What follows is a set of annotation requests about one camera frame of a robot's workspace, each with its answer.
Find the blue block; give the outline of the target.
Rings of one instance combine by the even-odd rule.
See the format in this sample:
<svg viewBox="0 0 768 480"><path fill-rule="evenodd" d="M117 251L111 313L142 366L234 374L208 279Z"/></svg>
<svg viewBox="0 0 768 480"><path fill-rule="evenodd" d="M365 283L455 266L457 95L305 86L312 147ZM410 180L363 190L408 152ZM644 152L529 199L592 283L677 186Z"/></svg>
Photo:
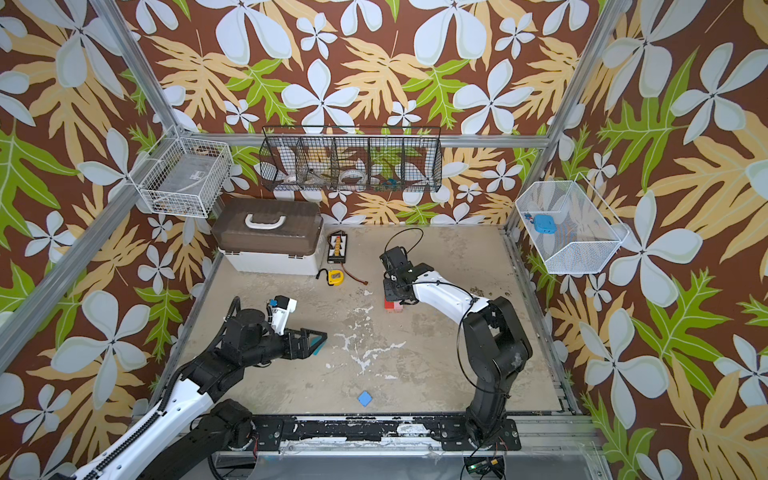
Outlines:
<svg viewBox="0 0 768 480"><path fill-rule="evenodd" d="M367 407L367 406L368 406L368 405L369 405L369 404L372 402L372 400L373 400L372 396L371 396L371 395L370 395L370 394L369 394L367 391L363 391L363 392L362 392L362 393L361 393L361 394L358 396L358 401L359 401L359 403L360 403L360 404L361 404L363 407Z"/></svg>

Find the teal wedge block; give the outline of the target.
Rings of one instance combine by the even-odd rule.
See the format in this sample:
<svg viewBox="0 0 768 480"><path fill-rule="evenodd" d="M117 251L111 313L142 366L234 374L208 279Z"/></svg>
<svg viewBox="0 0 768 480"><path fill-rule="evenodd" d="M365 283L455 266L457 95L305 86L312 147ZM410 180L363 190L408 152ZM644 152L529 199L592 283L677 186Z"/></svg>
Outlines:
<svg viewBox="0 0 768 480"><path fill-rule="evenodd" d="M311 345L312 347L311 354L317 355L319 350L324 346L325 342L326 340L323 338L316 338Z"/></svg>

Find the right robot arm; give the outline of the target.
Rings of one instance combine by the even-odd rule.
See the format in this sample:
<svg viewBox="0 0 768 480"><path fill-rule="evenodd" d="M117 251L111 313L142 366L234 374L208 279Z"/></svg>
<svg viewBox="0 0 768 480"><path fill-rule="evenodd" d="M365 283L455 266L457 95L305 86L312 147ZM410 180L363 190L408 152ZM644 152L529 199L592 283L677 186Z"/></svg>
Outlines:
<svg viewBox="0 0 768 480"><path fill-rule="evenodd" d="M446 280L433 267L413 264L402 246L380 255L385 299L405 305L424 303L457 324L476 379L466 410L468 439L488 447L511 435L504 426L514 381L533 356L533 348L512 303L487 299Z"/></svg>

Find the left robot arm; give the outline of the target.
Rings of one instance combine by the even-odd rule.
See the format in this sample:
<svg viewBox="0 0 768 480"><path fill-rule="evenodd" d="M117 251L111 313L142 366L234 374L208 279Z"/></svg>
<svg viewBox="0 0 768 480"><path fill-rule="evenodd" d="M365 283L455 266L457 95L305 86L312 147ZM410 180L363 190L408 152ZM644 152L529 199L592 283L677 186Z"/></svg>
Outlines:
<svg viewBox="0 0 768 480"><path fill-rule="evenodd" d="M275 360L303 360L327 340L323 331L286 326L295 300L278 295L266 309L244 309L233 298L208 346L172 375L147 414L75 479L179 479L201 461L253 441L253 415L226 393L247 369Z"/></svg>

